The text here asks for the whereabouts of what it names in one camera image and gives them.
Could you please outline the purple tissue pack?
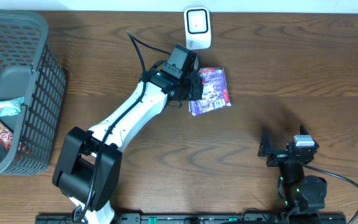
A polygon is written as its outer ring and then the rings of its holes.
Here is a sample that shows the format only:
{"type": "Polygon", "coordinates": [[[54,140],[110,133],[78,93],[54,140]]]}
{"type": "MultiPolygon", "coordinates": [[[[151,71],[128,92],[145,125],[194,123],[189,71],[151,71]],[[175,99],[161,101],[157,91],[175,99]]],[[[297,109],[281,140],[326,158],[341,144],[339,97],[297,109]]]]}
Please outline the purple tissue pack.
{"type": "Polygon", "coordinates": [[[189,102],[189,112],[198,116],[212,110],[230,107],[226,74],[222,67],[201,68],[198,74],[203,79],[203,94],[200,100],[189,102]]]}

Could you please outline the red orange snack bar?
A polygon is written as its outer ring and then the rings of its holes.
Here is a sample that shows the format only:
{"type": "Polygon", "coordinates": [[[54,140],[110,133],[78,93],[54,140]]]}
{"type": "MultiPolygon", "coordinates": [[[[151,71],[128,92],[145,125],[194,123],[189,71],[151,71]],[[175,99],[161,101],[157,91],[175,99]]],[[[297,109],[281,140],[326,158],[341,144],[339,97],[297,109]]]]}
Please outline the red orange snack bar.
{"type": "Polygon", "coordinates": [[[0,120],[0,143],[9,151],[13,142],[13,132],[0,120]]]}

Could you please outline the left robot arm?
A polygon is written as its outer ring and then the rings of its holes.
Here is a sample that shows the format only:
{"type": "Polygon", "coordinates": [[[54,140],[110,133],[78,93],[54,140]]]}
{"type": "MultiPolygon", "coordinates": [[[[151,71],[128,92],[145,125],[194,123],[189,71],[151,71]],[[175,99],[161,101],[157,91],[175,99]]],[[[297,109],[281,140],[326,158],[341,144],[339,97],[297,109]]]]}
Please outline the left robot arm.
{"type": "Polygon", "coordinates": [[[174,51],[168,60],[143,69],[132,95],[88,130],[75,126],[66,135],[52,183],[75,208],[71,223],[111,223],[110,198],[116,190],[122,155],[134,136],[171,101],[201,98],[200,57],[174,51]]]}

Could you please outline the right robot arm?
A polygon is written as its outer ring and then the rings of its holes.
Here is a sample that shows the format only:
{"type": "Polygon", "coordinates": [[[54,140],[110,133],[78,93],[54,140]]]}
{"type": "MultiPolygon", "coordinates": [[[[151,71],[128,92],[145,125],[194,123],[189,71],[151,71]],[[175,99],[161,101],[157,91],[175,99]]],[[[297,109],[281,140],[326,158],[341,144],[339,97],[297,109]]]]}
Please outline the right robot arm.
{"type": "Polygon", "coordinates": [[[314,159],[318,143],[301,125],[300,133],[288,142],[284,149],[274,149],[267,128],[262,137],[257,155],[267,159],[268,167],[278,167],[280,178],[278,191],[285,200],[286,209],[280,212],[280,223],[322,223],[320,210],[325,207],[327,182],[315,175],[305,175],[304,167],[314,159]]]}

